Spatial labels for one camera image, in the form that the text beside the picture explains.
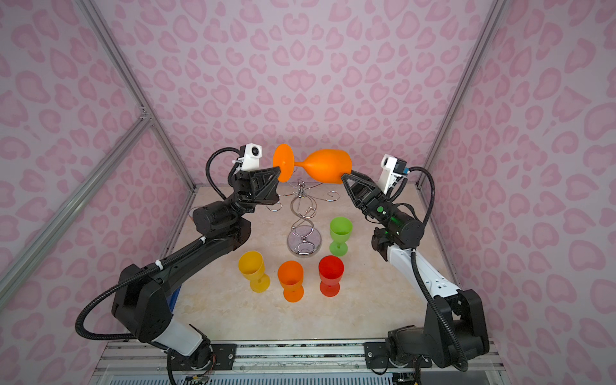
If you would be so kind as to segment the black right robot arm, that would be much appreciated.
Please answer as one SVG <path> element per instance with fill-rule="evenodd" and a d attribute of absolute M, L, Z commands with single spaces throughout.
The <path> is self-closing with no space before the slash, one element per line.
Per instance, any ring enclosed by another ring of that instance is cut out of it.
<path fill-rule="evenodd" d="M 409 203 L 397 203 L 372 179 L 359 172 L 345 173 L 343 186 L 353 205 L 375 223 L 371 245 L 384 261 L 414 285 L 426 302 L 420 327 L 388 332 L 388 361 L 398 367 L 430 359 L 437 367 L 466 372 L 469 362 L 489 352 L 489 337 L 481 297 L 450 282 L 418 247 L 432 214 L 418 218 Z"/>

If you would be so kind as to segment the green wine glass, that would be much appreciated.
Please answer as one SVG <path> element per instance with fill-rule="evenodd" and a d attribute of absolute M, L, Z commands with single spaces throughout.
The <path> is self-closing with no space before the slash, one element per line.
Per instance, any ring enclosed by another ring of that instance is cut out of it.
<path fill-rule="evenodd" d="M 351 237 L 353 224 L 350 219 L 345 217 L 336 217 L 330 222 L 330 236 L 332 243 L 330 244 L 330 254 L 336 257 L 342 257 L 348 252 L 347 242 Z"/>

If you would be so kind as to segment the orange wine glass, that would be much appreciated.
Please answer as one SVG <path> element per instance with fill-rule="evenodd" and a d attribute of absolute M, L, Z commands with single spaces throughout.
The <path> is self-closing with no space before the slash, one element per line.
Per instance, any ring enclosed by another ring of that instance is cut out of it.
<path fill-rule="evenodd" d="M 278 280 L 283 288 L 283 296 L 289 303 L 297 303 L 303 298 L 303 277 L 303 267 L 297 261 L 286 261 L 278 268 Z"/>
<path fill-rule="evenodd" d="M 281 144 L 274 152 L 274 167 L 280 168 L 278 180 L 287 182 L 295 167 L 303 168 L 314 180 L 324 184 L 341 184 L 344 174 L 351 174 L 352 160 L 343 150 L 322 149 L 313 152 L 302 162 L 295 161 L 295 155 L 288 144 Z"/>

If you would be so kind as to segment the red wine glass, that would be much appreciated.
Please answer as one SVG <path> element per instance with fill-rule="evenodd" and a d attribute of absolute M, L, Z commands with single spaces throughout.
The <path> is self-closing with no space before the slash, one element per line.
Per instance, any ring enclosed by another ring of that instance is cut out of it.
<path fill-rule="evenodd" d="M 336 256 L 326 256 L 319 262 L 319 289 L 324 296 L 333 298 L 339 293 L 344 271 L 343 261 Z"/>

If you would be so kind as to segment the yellow wine glass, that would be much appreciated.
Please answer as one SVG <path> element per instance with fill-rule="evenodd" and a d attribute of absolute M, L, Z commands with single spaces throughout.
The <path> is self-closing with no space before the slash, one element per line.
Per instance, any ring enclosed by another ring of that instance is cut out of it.
<path fill-rule="evenodd" d="M 244 253 L 238 261 L 240 273 L 250 282 L 253 292 L 263 293 L 270 287 L 263 256 L 257 251 Z"/>

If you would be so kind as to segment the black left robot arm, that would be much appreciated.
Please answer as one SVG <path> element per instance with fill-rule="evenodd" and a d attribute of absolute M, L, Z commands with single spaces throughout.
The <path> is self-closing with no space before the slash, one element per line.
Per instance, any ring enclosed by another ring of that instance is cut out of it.
<path fill-rule="evenodd" d="M 210 340 L 174 317 L 168 297 L 208 264 L 248 241 L 251 224 L 245 215 L 258 205 L 278 202 L 280 173 L 278 167 L 237 172 L 229 197 L 194 210 L 199 239 L 144 268 L 131 265 L 122 271 L 112 314 L 132 336 L 185 357 L 193 369 L 212 366 Z"/>

